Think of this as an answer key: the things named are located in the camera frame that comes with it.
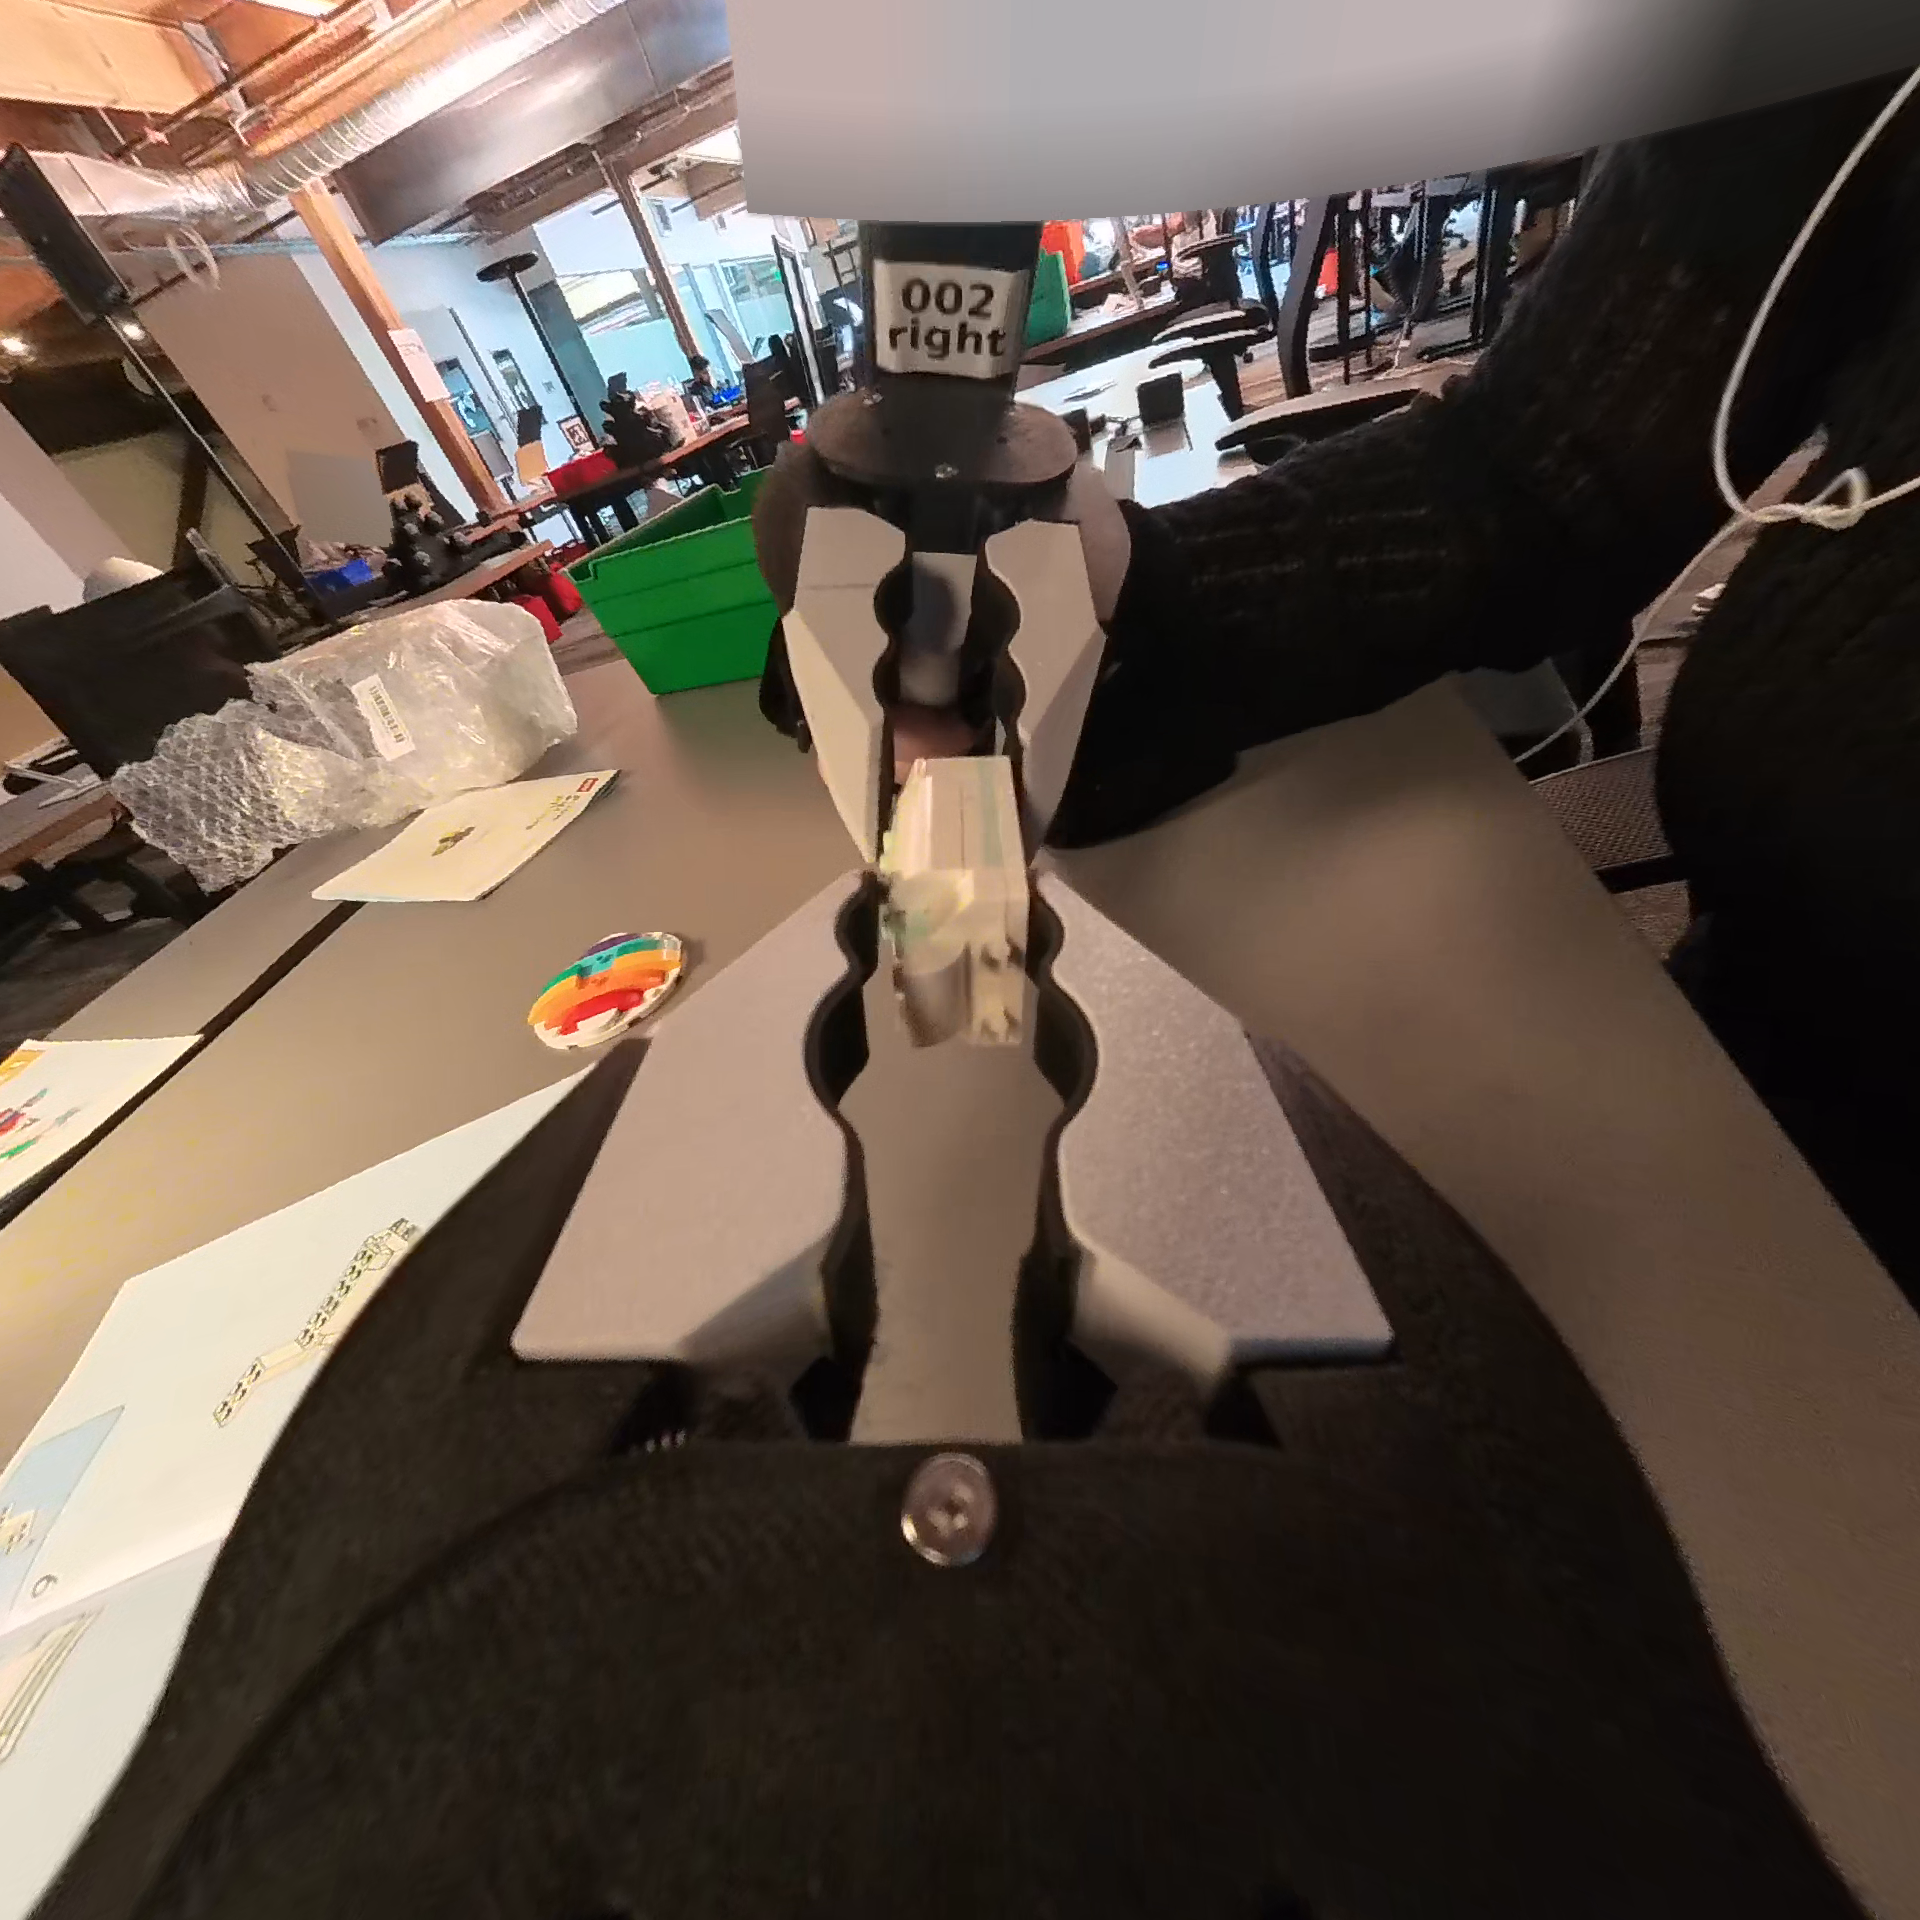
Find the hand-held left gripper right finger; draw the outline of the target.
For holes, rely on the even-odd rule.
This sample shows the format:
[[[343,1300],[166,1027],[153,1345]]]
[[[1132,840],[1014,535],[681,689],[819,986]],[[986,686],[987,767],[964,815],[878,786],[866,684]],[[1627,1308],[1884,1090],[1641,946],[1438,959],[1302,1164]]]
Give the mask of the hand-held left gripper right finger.
[[[1394,1336],[1281,1097],[1281,1056],[1078,894],[1036,887],[1048,1129],[1025,1392],[1163,1371],[1202,1395]]]

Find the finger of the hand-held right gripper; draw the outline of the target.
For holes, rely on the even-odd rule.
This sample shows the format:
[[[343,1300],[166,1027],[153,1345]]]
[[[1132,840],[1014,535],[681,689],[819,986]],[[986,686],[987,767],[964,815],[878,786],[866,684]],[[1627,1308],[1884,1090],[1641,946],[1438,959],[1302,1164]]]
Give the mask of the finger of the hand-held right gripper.
[[[896,794],[887,708],[905,583],[905,535],[889,521],[856,507],[808,513],[783,623],[786,665],[823,786],[870,870]]]
[[[1063,802],[1088,703],[1107,652],[1083,539],[1070,521],[1028,519],[995,532],[980,553],[1011,630],[992,665],[1000,743],[1016,769],[1028,856]]]

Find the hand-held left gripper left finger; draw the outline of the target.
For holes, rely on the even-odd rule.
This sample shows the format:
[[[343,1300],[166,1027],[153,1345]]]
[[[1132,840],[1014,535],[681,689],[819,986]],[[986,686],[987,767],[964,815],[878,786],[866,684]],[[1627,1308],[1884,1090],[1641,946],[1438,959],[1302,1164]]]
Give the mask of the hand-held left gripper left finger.
[[[876,938],[873,879],[842,875],[658,1024],[520,1359],[866,1362],[873,1232],[844,1103],[872,1059]]]

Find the white lego brick assembly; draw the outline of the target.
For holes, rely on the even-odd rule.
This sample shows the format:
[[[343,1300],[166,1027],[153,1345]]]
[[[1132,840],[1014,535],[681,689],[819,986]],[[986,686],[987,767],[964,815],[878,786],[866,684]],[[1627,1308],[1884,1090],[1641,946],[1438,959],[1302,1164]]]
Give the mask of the white lego brick assembly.
[[[913,1042],[1018,1044],[1032,873],[1014,763],[918,760],[881,840],[878,875]]]

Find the round rainbow lego model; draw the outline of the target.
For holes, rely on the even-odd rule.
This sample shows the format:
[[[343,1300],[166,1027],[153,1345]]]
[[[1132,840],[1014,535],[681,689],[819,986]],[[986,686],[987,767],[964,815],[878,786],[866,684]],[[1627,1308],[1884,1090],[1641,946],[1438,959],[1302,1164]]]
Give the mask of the round rainbow lego model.
[[[551,1050],[620,1040],[671,1001],[684,968],[686,946],[675,934],[610,935],[544,984],[526,1023]]]

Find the open lego instruction booklet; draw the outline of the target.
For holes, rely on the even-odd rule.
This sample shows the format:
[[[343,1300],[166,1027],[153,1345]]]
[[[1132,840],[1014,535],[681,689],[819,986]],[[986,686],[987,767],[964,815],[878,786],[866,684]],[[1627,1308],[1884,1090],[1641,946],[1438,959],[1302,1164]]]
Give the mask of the open lego instruction booklet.
[[[33,1913],[129,1766],[251,1481],[353,1319],[584,1080],[118,1292],[6,1472],[6,1919]]]

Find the green plastic bin stack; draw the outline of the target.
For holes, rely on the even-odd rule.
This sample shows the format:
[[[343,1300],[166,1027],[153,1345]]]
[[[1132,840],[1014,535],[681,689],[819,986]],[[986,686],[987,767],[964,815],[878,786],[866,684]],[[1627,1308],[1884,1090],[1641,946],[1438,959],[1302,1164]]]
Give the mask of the green plastic bin stack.
[[[702,488],[567,568],[601,631],[657,697],[756,682],[777,601],[756,564],[752,507],[774,471]]]

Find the grey background desk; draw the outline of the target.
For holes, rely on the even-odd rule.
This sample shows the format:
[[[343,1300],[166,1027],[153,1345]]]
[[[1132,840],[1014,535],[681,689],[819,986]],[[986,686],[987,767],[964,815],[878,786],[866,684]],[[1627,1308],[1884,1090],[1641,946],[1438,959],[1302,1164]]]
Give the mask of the grey background desk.
[[[1092,451],[1088,459],[1095,470],[1111,464],[1113,446],[1124,441],[1120,456],[1119,478],[1132,488],[1132,498],[1144,506],[1166,506],[1171,502],[1220,489],[1232,480],[1260,470],[1246,456],[1220,456],[1217,439],[1236,418],[1227,418],[1211,374],[1201,364],[1180,364],[1178,368],[1152,368],[1155,351],[1144,347],[1111,356],[1092,368],[1063,374],[1044,383],[1036,380],[1025,387],[1019,401],[1044,408],[1056,416],[1086,415],[1092,426]],[[1185,383],[1185,398],[1176,418],[1166,423],[1142,423],[1138,391],[1144,384],[1178,374]],[[1256,366],[1244,374],[1251,380],[1249,393],[1267,404],[1278,401],[1296,401],[1281,395],[1281,376],[1272,351],[1256,354]],[[1358,378],[1356,383],[1330,380],[1318,393],[1334,387],[1358,387],[1379,380],[1417,378],[1431,384],[1431,395],[1442,393],[1449,384],[1463,378],[1463,368],[1426,366],[1401,374],[1380,374]]]

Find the black swivel chair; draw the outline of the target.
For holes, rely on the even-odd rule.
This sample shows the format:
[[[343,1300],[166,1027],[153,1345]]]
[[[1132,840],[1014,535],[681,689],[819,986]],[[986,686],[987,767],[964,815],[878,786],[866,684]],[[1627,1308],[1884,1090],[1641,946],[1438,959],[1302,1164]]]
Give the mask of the black swivel chair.
[[[1217,439],[1217,451],[1246,456],[1270,467],[1288,454],[1406,411],[1431,398],[1431,384],[1417,378],[1379,380],[1358,387],[1334,387],[1296,401],[1278,401],[1244,415]]]

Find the closed white instruction booklet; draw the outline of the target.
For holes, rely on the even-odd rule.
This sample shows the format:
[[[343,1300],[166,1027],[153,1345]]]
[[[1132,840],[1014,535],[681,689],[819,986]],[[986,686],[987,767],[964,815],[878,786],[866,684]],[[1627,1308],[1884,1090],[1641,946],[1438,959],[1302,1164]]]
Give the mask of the closed white instruction booklet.
[[[617,771],[476,788],[423,810],[380,851],[313,891],[351,906],[433,906],[488,899],[609,794]]]

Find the clear bubble wrap bag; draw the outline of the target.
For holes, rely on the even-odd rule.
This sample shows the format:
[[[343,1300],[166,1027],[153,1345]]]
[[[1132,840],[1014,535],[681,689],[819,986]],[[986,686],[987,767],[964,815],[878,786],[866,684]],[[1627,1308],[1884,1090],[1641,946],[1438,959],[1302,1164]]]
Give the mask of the clear bubble wrap bag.
[[[176,721],[108,786],[218,894],[288,848],[512,783],[578,724],[532,614],[446,601],[249,667],[244,697]]]

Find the black mesh office chair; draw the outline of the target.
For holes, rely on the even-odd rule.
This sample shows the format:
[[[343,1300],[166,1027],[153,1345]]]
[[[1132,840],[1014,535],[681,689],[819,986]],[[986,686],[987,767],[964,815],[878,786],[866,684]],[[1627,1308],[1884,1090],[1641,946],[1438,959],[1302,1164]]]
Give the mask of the black mesh office chair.
[[[1529,786],[1623,912],[1643,920],[1663,910],[1679,924],[1694,918],[1694,891],[1657,806],[1655,748],[1588,760]]]

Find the small printed leaflet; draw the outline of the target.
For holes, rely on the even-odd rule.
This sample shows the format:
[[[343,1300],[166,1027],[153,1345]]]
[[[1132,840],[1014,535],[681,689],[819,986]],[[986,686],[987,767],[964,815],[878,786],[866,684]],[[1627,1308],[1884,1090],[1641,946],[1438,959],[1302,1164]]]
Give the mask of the small printed leaflet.
[[[27,1040],[3,1060],[3,1199],[26,1193],[202,1044]]]

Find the person's black sweater torso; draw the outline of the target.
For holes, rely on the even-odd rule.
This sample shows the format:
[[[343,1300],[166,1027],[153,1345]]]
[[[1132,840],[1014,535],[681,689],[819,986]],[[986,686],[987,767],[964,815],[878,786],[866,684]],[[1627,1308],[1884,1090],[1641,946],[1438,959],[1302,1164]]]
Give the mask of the person's black sweater torso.
[[[1626,143],[1523,320],[1598,583],[1667,585],[1818,441],[1672,686],[1683,978],[1864,1236],[1916,1242],[1916,92],[1895,78]]]

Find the black light stand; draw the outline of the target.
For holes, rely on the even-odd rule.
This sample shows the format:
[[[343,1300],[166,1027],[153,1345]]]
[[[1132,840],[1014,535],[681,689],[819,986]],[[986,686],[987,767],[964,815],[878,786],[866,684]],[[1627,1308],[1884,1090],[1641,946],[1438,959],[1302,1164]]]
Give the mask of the black light stand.
[[[131,366],[150,383],[161,403],[180,423],[180,431],[203,458],[207,467],[218,473],[241,513],[247,514],[264,542],[268,542],[268,546],[278,552],[291,569],[297,601],[313,614],[319,623],[328,623],[329,610],[302,574],[296,539],[257,507],[209,435],[202,432],[193,415],[188,415],[180,401],[163,384],[158,371],[150,364],[134,336],[131,314],[135,308],[135,297],[131,288],[108,262],[105,252],[89,239],[80,218],[63,202],[34,156],[22,144],[7,146],[3,158],[3,212],[7,224],[33,254],[33,262],[56,283],[74,314],[86,324],[105,330],[114,339]]]

